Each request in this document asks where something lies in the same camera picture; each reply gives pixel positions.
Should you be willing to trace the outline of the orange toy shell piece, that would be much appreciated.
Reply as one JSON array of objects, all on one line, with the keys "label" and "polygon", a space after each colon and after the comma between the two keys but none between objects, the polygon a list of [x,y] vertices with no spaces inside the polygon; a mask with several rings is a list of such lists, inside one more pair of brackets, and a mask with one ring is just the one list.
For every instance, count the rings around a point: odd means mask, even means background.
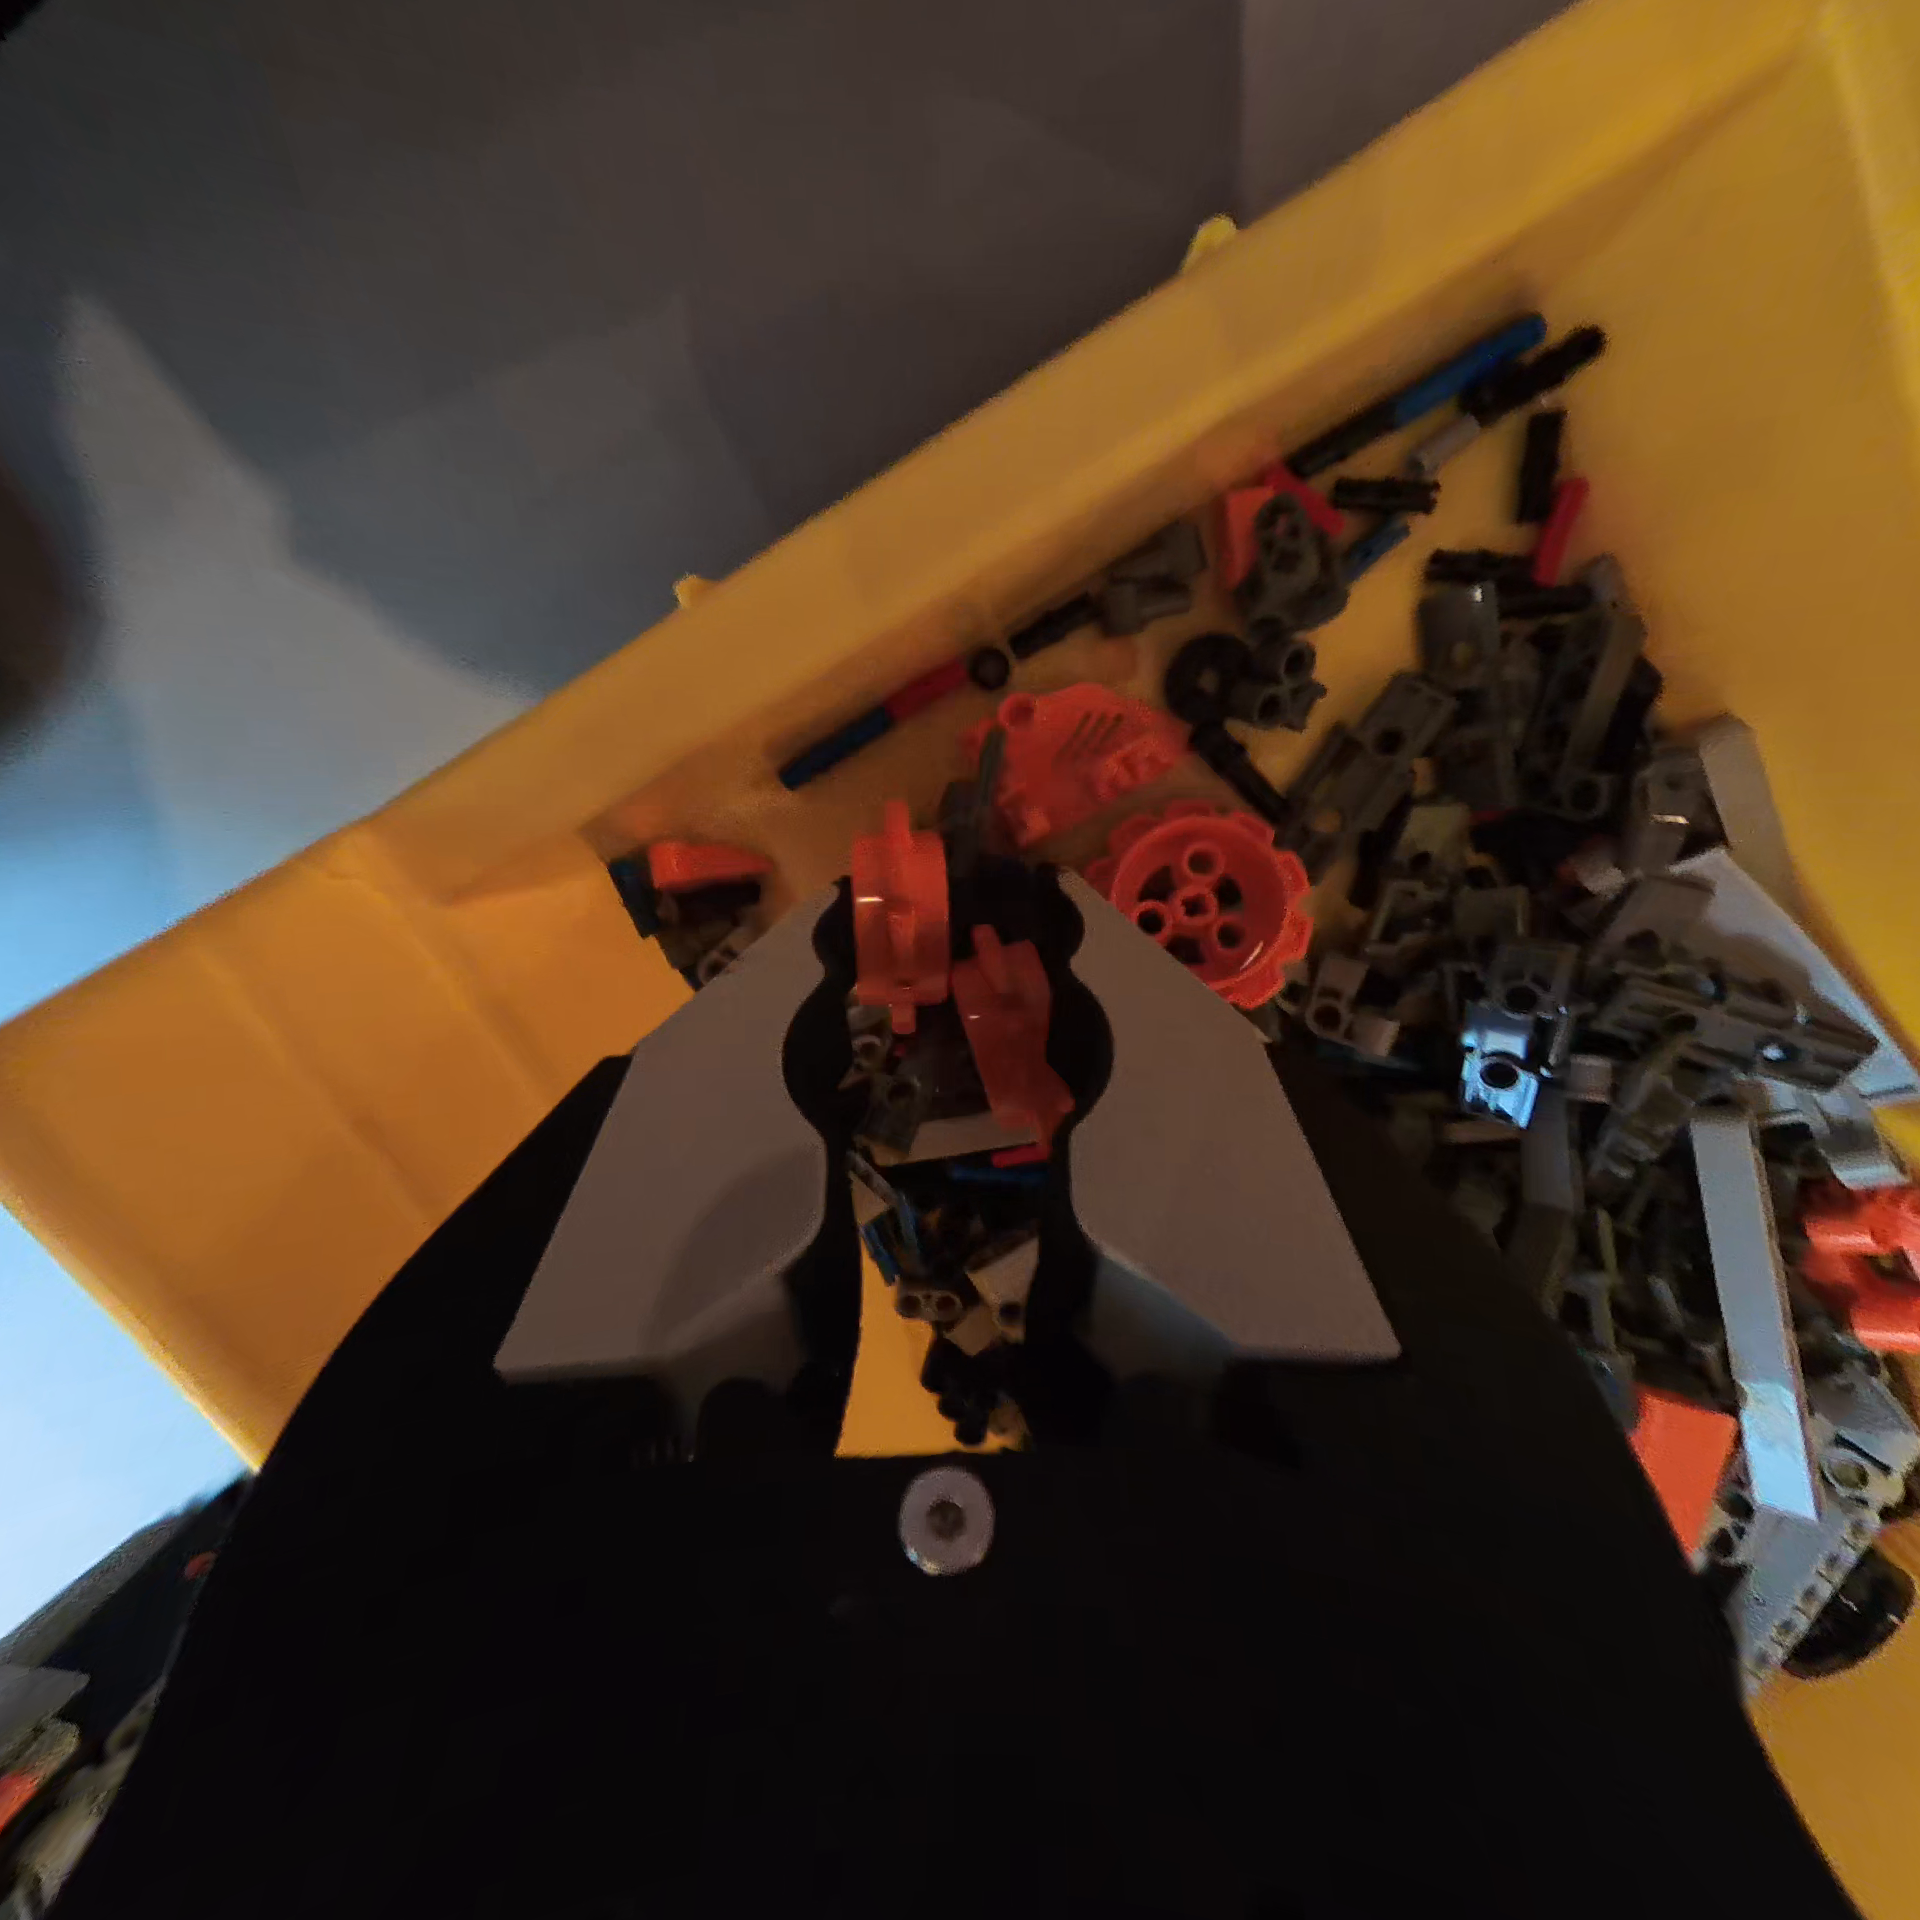
[{"label": "orange toy shell piece", "polygon": [[1167,778],[1188,755],[1188,727],[1173,713],[1099,683],[1007,696],[989,720],[962,733],[970,772],[1002,733],[991,807],[1017,853],[1041,849]]}]

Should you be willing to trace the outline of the black toy wheel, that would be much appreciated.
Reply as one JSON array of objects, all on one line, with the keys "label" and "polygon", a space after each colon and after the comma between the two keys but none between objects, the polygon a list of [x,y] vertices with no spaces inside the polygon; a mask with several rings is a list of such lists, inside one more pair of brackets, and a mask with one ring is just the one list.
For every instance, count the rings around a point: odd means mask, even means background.
[{"label": "black toy wheel", "polygon": [[1783,1672],[1815,1683],[1858,1669],[1901,1629],[1913,1601],[1913,1577],[1878,1548],[1867,1548],[1791,1645]]}]

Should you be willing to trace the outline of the long grey toy beam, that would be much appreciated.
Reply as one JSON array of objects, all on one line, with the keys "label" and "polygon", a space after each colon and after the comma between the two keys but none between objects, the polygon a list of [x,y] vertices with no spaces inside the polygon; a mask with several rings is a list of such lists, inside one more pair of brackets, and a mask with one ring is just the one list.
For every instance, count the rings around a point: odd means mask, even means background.
[{"label": "long grey toy beam", "polygon": [[1742,1109],[1714,1109],[1691,1120],[1690,1140],[1750,1498],[1815,1522],[1809,1393],[1761,1137]]}]

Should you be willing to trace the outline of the yellow storage bin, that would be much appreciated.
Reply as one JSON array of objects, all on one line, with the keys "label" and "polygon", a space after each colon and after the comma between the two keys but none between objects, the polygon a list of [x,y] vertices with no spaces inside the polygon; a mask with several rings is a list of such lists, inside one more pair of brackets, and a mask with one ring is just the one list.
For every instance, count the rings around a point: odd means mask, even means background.
[{"label": "yellow storage bin", "polygon": [[1037,593],[1173,513],[1205,381],[1228,453],[1415,320],[1535,292],[1619,323],[1591,529],[1654,613],[1668,691],[1761,733],[1801,913],[1916,1039],[1916,17],[1583,4],[1265,218],[1007,402],[741,570],[431,784],[4,1028],[4,1197],[249,1444],[319,1345],[483,1170],[678,992],[588,874],[709,641],[767,608],[932,637],[853,559]]}]

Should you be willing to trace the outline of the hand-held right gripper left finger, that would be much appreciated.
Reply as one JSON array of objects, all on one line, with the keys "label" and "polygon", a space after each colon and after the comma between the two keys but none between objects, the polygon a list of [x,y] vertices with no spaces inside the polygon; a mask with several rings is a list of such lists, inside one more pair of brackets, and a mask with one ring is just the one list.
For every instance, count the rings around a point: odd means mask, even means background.
[{"label": "hand-held right gripper left finger", "polygon": [[849,885],[804,896],[631,1051],[517,1315],[507,1385],[629,1381],[693,1451],[711,1404],[834,1451],[858,1360]]}]

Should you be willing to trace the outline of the pile of toy building parts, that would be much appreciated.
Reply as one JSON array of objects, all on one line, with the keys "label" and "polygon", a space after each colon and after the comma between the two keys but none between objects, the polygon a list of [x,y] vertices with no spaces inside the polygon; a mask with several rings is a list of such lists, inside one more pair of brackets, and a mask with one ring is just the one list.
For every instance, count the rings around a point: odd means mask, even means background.
[{"label": "pile of toy building parts", "polygon": [[[1651,1479],[1746,1691],[1916,1514],[1916,1184],[1863,1081],[1881,1036],[1714,917],[1737,810],[1619,565],[1569,575],[1588,496],[1548,408],[1604,354],[1522,313],[1177,520],[1002,643],[950,657],[778,768],[802,794],[942,719],[950,964],[989,883],[1174,801],[1246,810],[1313,883],[1313,944],[1244,1013],[1300,1036],[1518,1271]],[[1164,779],[1017,853],[962,733],[1014,693],[1099,683],[1173,713]],[[854,1219],[962,1449],[1029,1441],[1017,1362],[1042,1160],[1003,1131],[954,1005],[899,1040],[849,999]],[[1819,1521],[1757,1509],[1690,1125],[1755,1125],[1809,1393]]]}]

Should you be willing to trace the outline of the orange toy bracket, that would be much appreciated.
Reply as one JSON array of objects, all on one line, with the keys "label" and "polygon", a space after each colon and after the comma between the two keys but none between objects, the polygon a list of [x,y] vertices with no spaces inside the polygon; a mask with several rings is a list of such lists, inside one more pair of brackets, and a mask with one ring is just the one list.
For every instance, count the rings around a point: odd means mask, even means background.
[{"label": "orange toy bracket", "polygon": [[851,857],[854,1002],[883,1011],[899,1040],[950,994],[954,928],[943,840],[886,801]]},{"label": "orange toy bracket", "polygon": [[950,1002],[997,1125],[1047,1160],[1071,1113],[1071,1092],[1049,1066],[1052,987],[1034,941],[1003,941],[973,923],[971,955],[950,967]]}]

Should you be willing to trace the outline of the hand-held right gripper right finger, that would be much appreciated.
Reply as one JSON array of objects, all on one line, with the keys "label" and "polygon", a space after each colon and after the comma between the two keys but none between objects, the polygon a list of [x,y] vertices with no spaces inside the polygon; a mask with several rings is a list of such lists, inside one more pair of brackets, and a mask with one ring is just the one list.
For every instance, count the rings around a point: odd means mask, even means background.
[{"label": "hand-held right gripper right finger", "polygon": [[1070,871],[1071,1083],[1026,1295],[1026,1426],[1090,1444],[1133,1383],[1206,1407],[1265,1370],[1403,1357],[1276,1059],[1250,1019]]}]

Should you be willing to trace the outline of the orange toy gear wheel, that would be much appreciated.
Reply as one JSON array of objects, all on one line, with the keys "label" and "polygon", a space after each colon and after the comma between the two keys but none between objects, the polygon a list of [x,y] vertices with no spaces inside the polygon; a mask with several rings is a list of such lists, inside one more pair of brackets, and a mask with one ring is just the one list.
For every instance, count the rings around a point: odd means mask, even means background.
[{"label": "orange toy gear wheel", "polygon": [[1308,955],[1313,883],[1253,811],[1174,801],[1110,829],[1084,879],[1230,1005],[1276,999]]}]

